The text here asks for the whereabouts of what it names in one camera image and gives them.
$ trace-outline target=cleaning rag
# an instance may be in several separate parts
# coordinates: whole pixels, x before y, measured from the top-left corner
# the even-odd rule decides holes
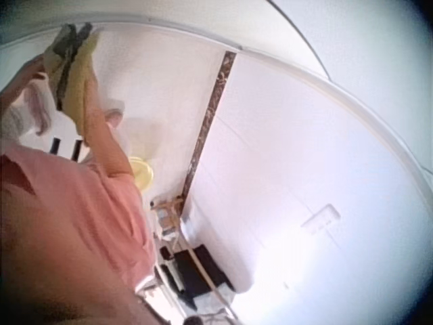
[[[43,56],[57,109],[74,121],[76,132],[83,137],[85,82],[92,69],[91,55],[99,36],[91,33],[92,28],[86,23],[77,32],[75,25],[64,25]]]

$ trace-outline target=yellow bowl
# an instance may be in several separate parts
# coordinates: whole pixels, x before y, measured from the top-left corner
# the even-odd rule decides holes
[[[152,184],[154,171],[143,159],[138,157],[129,157],[129,163],[134,172],[135,185],[140,192],[144,192]]]

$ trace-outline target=yellow cloth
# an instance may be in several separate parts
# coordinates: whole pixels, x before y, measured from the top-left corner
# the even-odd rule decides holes
[[[77,33],[72,25],[65,25],[54,42],[45,50],[44,66],[49,78],[49,87],[54,96],[58,109],[69,116],[76,125],[76,132],[85,136],[84,125],[84,93],[85,81],[92,67],[92,53],[96,48],[98,34],[90,34],[76,50],[73,56],[74,42]],[[56,47],[64,49],[64,57],[56,51]],[[61,96],[58,96],[58,87],[66,75],[66,88]]]

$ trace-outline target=dark tile strip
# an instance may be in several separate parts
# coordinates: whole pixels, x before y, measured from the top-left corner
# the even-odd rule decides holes
[[[57,156],[57,153],[59,152],[60,147],[60,139],[58,137],[55,137],[53,139],[53,143],[51,145],[51,149],[49,150],[50,154],[55,154]]]
[[[198,162],[200,160],[200,156],[202,155],[204,143],[206,142],[206,138],[208,136],[210,126],[215,117],[215,112],[217,111],[219,101],[221,99],[221,96],[225,88],[225,84],[227,83],[227,79],[229,78],[231,67],[233,66],[235,57],[236,57],[236,53],[226,51],[223,58],[223,63],[219,68],[218,77],[216,78],[214,89],[209,99],[208,108],[204,116],[202,128],[200,129],[200,133],[198,135],[196,147],[194,148],[194,153],[192,155],[191,162],[188,168],[187,177],[185,179],[185,184],[183,186],[182,197],[184,201],[181,205],[181,211],[183,210],[183,206],[188,196],[189,189],[194,179],[194,175],[196,174]]]
[[[75,140],[74,151],[72,152],[71,160],[78,161],[81,151],[81,144],[83,144],[82,140]]]

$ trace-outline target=decorative tile border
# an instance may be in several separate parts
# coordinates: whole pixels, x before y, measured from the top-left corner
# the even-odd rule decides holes
[[[223,58],[223,63],[219,68],[218,77],[216,78],[214,89],[212,90],[212,95],[209,99],[208,108],[203,119],[202,128],[200,129],[200,133],[198,135],[196,147],[194,148],[194,152],[188,168],[187,177],[185,179],[185,184],[183,186],[182,197],[184,201],[181,205],[180,212],[182,212],[183,210],[183,206],[188,196],[189,189],[191,188],[194,175],[196,174],[198,162],[200,160],[200,156],[202,155],[204,143],[206,142],[206,138],[208,137],[210,126],[215,117],[215,112],[217,111],[219,101],[225,88],[225,84],[227,83],[227,79],[229,78],[231,67],[233,66],[235,57],[236,53],[226,51]]]

